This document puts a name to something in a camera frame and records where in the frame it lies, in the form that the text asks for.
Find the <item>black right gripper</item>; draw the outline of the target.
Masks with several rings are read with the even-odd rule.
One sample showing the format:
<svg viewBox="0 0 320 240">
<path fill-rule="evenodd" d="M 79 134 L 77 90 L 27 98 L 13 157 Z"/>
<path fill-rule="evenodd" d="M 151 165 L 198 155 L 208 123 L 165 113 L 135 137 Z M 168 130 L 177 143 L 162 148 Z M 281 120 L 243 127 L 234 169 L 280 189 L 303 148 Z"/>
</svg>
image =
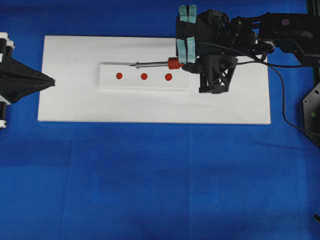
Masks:
<svg viewBox="0 0 320 240">
<path fill-rule="evenodd" d="M 180 64 L 194 64 L 206 55 L 236 55 L 257 41 L 256 33 L 243 20 L 230 20 L 224 12 L 209 9 L 200 14 L 197 6 L 181 5 L 175 22 L 176 49 Z"/>
</svg>

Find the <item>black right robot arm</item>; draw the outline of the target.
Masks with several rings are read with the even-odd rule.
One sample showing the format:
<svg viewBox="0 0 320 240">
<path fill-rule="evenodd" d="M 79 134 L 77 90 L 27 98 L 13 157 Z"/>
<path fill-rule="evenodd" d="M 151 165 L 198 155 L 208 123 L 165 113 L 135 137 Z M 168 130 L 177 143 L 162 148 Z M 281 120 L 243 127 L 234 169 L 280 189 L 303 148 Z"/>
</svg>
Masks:
<svg viewBox="0 0 320 240">
<path fill-rule="evenodd" d="M 230 82 L 239 56 L 263 62 L 279 48 L 302 67 L 320 66 L 320 18 L 310 14 L 265 13 L 230 19 L 221 11 L 198 13 L 182 5 L 176 18 L 176 56 L 185 71 L 199 74 L 203 85 Z"/>
</svg>

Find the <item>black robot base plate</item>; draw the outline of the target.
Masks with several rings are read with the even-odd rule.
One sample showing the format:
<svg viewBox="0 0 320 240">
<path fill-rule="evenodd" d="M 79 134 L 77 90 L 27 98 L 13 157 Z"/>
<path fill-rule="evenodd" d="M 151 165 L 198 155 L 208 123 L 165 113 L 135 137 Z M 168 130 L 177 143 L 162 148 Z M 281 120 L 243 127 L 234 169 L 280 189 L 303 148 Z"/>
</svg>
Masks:
<svg viewBox="0 0 320 240">
<path fill-rule="evenodd" d="M 303 99 L 305 135 L 309 140 L 320 147 L 320 84 L 318 83 Z"/>
</svg>

